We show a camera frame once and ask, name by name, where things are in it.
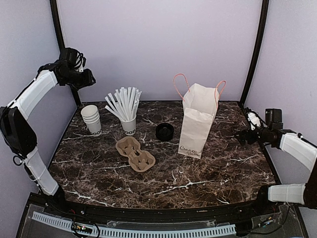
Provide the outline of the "white paper takeout bag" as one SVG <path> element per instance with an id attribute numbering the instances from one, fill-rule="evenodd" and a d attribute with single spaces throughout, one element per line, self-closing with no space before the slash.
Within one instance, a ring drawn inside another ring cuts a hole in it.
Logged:
<path id="1" fill-rule="evenodd" d="M 183 122 L 179 140 L 178 153 L 200 159 L 215 119 L 218 102 L 226 86 L 226 81 L 220 81 L 216 87 L 205 87 L 198 83 L 189 85 L 186 76 L 179 73 L 174 76 L 173 84 L 176 86 L 176 78 L 183 76 L 187 86 L 187 92 L 182 95 Z"/>

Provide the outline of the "stack of black cup lids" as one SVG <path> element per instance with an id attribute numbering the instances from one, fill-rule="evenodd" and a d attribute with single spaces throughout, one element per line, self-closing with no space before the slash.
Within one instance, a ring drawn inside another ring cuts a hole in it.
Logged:
<path id="1" fill-rule="evenodd" d="M 156 127 L 156 138 L 160 141 L 167 142 L 173 138 L 174 127 L 169 123 L 160 123 Z"/>

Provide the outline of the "brown cardboard cup carrier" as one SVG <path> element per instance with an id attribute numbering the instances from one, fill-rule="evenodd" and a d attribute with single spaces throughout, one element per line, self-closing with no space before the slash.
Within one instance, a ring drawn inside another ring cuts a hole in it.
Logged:
<path id="1" fill-rule="evenodd" d="M 130 167 L 139 173 L 143 173 L 156 163 L 155 157 L 146 150 L 141 150 L 141 144 L 132 136 L 126 136 L 117 141 L 115 145 L 121 156 L 128 158 Z"/>

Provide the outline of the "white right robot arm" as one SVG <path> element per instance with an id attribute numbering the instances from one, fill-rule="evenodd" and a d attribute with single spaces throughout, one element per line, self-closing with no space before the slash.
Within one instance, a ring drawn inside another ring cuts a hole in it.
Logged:
<path id="1" fill-rule="evenodd" d="M 269 143 L 273 148 L 286 152 L 303 164 L 310 172 L 310 177 L 303 184 L 270 185 L 262 196 L 253 203 L 253 211 L 263 215 L 272 207 L 272 202 L 301 204 L 310 209 L 317 208 L 317 147 L 304 139 L 300 133 L 291 130 L 255 127 L 234 134 L 241 145 L 257 141 Z"/>

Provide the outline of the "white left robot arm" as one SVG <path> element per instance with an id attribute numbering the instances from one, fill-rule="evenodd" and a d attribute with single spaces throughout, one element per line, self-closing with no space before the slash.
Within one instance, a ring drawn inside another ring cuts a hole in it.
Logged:
<path id="1" fill-rule="evenodd" d="M 0 109 L 0 131 L 4 141 L 45 195 L 54 196 L 59 185 L 39 154 L 37 136 L 28 123 L 29 116 L 56 85 L 70 85 L 79 90 L 95 82 L 90 69 L 77 71 L 65 64 L 47 64 L 14 100 Z"/>

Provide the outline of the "stack of white paper cups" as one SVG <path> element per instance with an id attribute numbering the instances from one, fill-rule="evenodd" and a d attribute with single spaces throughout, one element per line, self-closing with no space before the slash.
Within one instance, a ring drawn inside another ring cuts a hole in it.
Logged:
<path id="1" fill-rule="evenodd" d="M 98 107 L 87 105 L 81 110 L 81 116 L 92 136 L 100 136 L 102 131 Z"/>

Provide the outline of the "bundle of white wrapped straws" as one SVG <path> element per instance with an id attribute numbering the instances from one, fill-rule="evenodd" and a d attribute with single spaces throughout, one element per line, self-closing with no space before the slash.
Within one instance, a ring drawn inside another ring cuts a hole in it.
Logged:
<path id="1" fill-rule="evenodd" d="M 111 112 L 122 122 L 129 122 L 136 118 L 137 109 L 142 91 L 136 87 L 121 87 L 115 93 L 105 96 L 107 105 L 105 109 Z"/>

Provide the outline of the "white cup holding straws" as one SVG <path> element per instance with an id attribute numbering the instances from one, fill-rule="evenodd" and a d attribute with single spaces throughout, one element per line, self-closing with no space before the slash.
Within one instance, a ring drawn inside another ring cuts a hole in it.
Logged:
<path id="1" fill-rule="evenodd" d="M 132 136 L 136 132 L 136 117 L 134 117 L 130 121 L 120 121 L 122 128 L 124 130 L 124 134 L 127 136 Z"/>

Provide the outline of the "black table front rail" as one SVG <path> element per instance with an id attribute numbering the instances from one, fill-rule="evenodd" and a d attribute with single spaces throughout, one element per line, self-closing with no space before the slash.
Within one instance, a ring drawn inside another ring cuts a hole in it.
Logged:
<path id="1" fill-rule="evenodd" d="M 102 224 L 108 221 L 169 223 L 216 221 L 216 223 L 250 222 L 252 218 L 272 214 L 283 215 L 287 206 L 281 203 L 268 204 L 256 208 L 256 202 L 242 202 L 233 205 L 220 205 L 191 209 L 131 209 L 89 205 L 66 201 L 65 207 L 71 217 L 87 219 Z"/>

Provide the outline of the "black right frame post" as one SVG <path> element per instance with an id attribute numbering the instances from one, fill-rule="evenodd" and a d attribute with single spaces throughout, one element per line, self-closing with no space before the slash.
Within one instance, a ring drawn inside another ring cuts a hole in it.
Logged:
<path id="1" fill-rule="evenodd" d="M 245 105 L 245 102 L 247 100 L 247 97 L 251 88 L 251 84 L 254 78 L 254 74 L 256 71 L 256 67 L 257 67 L 257 63 L 258 63 L 258 59 L 259 59 L 259 55 L 261 51 L 261 46 L 263 42 L 263 37 L 264 37 L 264 30 L 266 26 L 267 15 L 268 15 L 268 7 L 269 7 L 269 0 L 262 0 L 260 19 L 259 19 L 259 25 L 258 25 L 255 45 L 253 49 L 253 54 L 251 57 L 248 74 L 247 74 L 242 95 L 240 98 L 240 104 L 242 106 Z"/>

